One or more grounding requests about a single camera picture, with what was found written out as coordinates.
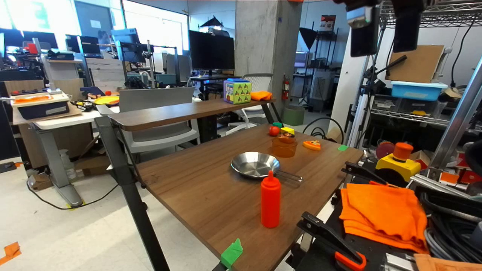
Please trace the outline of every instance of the lamp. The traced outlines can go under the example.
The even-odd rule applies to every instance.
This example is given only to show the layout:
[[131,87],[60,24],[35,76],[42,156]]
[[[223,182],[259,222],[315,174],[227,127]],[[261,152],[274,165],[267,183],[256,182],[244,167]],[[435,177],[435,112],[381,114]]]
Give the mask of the lamp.
[[223,27],[223,22],[220,22],[220,19],[212,16],[206,22],[203,22],[200,27]]

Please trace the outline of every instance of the office chair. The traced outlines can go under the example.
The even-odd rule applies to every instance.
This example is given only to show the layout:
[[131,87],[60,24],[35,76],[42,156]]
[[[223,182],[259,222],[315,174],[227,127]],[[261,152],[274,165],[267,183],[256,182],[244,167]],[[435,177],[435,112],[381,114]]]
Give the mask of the office chair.
[[[119,91],[120,112],[134,111],[142,108],[173,105],[193,102],[191,87],[172,87],[172,88],[125,88]],[[111,114],[107,106],[98,105],[101,114]],[[126,149],[132,153],[134,159],[140,159],[140,153],[169,149],[196,139],[199,139],[197,120],[179,121],[173,124],[164,124],[140,132],[122,130],[126,142]]]
[[[256,90],[271,90],[271,76],[273,73],[247,73],[247,78],[251,82],[251,91]],[[226,130],[226,135],[233,133],[241,129],[248,129],[256,126],[259,121],[267,121],[265,112],[261,105],[247,106],[235,111],[244,121],[230,121]]]

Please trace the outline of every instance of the concrete pillar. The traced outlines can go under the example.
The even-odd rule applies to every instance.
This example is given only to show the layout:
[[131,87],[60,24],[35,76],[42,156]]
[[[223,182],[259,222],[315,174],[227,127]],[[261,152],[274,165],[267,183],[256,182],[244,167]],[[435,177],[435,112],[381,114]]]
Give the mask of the concrete pillar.
[[235,73],[273,73],[282,109],[283,75],[292,78],[301,4],[288,0],[236,0]]

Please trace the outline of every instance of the gray chair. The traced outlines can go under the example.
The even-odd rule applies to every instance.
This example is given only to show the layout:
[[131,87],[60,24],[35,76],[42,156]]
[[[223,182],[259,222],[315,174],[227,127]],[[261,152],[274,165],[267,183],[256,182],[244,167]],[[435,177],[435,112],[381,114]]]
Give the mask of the gray chair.
[[[125,88],[119,91],[120,103],[119,111],[134,111],[142,108],[173,105],[193,102],[193,88],[191,87],[172,87],[172,88]],[[111,114],[107,106],[98,106],[101,114]],[[154,152],[161,149],[169,149],[196,139],[199,139],[197,120],[179,121],[173,124],[164,124],[152,127],[142,132],[128,132],[123,130],[123,138],[126,149],[134,156]]]

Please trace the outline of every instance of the desk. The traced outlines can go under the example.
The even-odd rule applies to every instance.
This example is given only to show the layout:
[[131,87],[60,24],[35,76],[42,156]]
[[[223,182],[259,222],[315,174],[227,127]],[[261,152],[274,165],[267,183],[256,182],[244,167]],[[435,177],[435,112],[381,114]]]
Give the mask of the desk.
[[66,171],[63,170],[62,159],[59,155],[59,145],[56,142],[53,130],[66,126],[92,123],[95,117],[101,115],[95,109],[84,112],[75,109],[77,108],[71,108],[71,114],[65,114],[66,117],[48,120],[26,120],[21,117],[20,111],[14,108],[14,123],[30,123],[33,126],[36,135],[41,139],[41,147],[47,156],[48,168],[53,174],[53,185],[71,206],[80,206],[83,200],[78,195],[77,189],[72,186]]
[[[114,138],[114,124],[136,130],[148,126],[217,114],[239,105],[221,100],[158,106],[98,118],[102,138]],[[304,177],[300,188],[285,186],[282,191],[282,222],[277,228],[264,228],[259,221],[259,182],[245,180],[229,168],[232,158],[245,150],[268,152],[271,136],[267,126],[258,126],[223,136],[169,156],[161,156],[137,165],[137,173],[149,191],[161,200],[212,252],[217,255],[241,239],[244,252],[235,263],[236,269],[273,269],[297,240],[297,221],[303,210],[318,212],[330,194],[342,182],[339,176],[345,161],[355,161],[361,152],[349,149],[339,152],[337,144],[324,142],[322,152],[304,149],[297,135],[298,147],[292,158],[280,158],[282,168]],[[114,176],[125,192],[137,228],[142,234],[154,267],[164,269],[167,263],[158,245],[152,224],[140,203],[132,173],[119,144],[107,144]]]

